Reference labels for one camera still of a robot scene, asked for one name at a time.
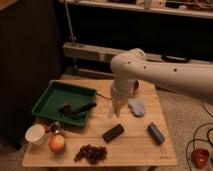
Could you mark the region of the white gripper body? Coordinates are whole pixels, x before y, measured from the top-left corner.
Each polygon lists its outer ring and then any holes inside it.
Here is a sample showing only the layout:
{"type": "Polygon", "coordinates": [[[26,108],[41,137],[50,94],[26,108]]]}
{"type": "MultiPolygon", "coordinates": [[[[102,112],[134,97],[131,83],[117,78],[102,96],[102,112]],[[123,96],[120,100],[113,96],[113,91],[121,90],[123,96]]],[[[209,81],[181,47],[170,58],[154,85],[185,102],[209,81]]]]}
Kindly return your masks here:
{"type": "Polygon", "coordinates": [[[116,76],[111,85],[112,112],[111,115],[120,116],[121,108],[135,92],[135,79],[116,76]]]}

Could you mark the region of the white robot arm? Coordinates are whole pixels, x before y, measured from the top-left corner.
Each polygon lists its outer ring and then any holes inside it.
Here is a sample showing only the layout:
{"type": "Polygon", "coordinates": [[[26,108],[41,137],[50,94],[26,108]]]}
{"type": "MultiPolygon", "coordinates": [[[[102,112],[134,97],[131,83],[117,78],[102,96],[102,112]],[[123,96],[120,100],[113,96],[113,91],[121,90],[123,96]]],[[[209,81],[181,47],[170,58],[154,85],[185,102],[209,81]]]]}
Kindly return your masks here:
{"type": "Polygon", "coordinates": [[[110,67],[114,73],[112,112],[116,116],[133,96],[137,80],[213,104],[213,65],[149,62],[144,51],[136,48],[114,56],[110,67]]]}

